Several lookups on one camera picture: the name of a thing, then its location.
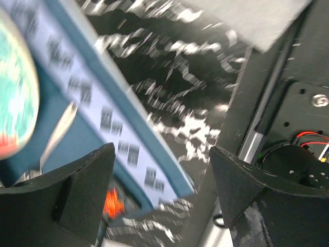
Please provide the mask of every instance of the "red wire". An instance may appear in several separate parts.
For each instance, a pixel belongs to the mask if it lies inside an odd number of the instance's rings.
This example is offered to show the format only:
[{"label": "red wire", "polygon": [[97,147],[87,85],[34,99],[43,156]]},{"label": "red wire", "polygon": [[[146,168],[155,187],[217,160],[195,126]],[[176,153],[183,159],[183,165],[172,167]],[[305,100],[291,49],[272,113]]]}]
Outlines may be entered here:
[{"label": "red wire", "polygon": [[318,135],[319,133],[313,131],[303,131],[297,135],[297,137],[301,137],[303,135]]},{"label": "red wire", "polygon": [[327,145],[329,143],[326,143],[326,142],[306,142],[306,143],[303,143],[301,146],[304,147],[305,145],[309,145],[309,144],[324,144],[324,145]]},{"label": "red wire", "polygon": [[[297,138],[303,136],[303,135],[319,135],[319,133],[317,132],[314,132],[314,131],[304,131],[304,132],[301,132],[297,135]],[[326,139],[326,140],[329,140],[329,138],[327,137],[324,137],[324,136],[321,136],[323,139]]]}]

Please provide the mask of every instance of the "teal circular object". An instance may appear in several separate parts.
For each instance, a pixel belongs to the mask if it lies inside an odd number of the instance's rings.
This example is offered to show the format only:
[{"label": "teal circular object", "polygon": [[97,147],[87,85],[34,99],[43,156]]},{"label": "teal circular object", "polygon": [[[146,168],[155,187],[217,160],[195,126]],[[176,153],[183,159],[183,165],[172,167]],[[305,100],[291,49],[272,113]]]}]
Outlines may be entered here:
[{"label": "teal circular object", "polygon": [[0,9],[0,160],[30,140],[39,102],[32,56],[15,23]]}]

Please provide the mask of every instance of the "orange light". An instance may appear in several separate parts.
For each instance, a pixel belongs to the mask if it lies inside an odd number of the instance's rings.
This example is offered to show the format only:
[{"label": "orange light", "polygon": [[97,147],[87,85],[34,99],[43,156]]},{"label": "orange light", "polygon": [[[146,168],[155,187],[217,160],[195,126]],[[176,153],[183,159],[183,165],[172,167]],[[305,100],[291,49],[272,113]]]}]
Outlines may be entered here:
[{"label": "orange light", "polygon": [[108,214],[111,219],[124,213],[124,204],[118,196],[116,189],[109,190],[106,194],[106,200],[104,205],[104,214]]}]

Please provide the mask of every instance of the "red object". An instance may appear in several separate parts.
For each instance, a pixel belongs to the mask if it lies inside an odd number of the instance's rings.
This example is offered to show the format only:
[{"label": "red object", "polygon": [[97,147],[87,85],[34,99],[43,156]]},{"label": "red object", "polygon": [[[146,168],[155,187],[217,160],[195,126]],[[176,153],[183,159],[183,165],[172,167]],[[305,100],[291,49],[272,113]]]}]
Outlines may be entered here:
[{"label": "red object", "polygon": [[104,214],[108,214],[111,219],[124,213],[124,204],[120,200],[116,189],[109,190],[106,194]]},{"label": "red object", "polygon": [[309,144],[324,144],[324,145],[327,145],[329,143],[326,143],[326,142],[307,142],[307,143],[303,143],[301,146],[304,147],[305,145],[309,145]]},{"label": "red object", "polygon": [[19,148],[17,144],[17,135],[8,136],[5,132],[0,134],[0,157],[13,154]]},{"label": "red object", "polygon": [[[304,131],[304,132],[301,132],[297,135],[297,137],[301,137],[303,135],[319,135],[319,133],[317,132],[314,132],[314,131]],[[329,140],[329,138],[325,137],[325,136],[321,136],[323,139],[326,139],[326,140]]]}]

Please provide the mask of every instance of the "metal bolt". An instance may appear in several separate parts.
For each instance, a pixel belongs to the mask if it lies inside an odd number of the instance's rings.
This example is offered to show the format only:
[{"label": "metal bolt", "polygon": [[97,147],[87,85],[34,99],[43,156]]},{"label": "metal bolt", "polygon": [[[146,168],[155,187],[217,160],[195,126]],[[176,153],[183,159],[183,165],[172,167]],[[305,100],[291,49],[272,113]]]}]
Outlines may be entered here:
[{"label": "metal bolt", "polygon": [[312,98],[312,105],[315,107],[326,107],[329,104],[329,99],[323,94],[317,94]]}]

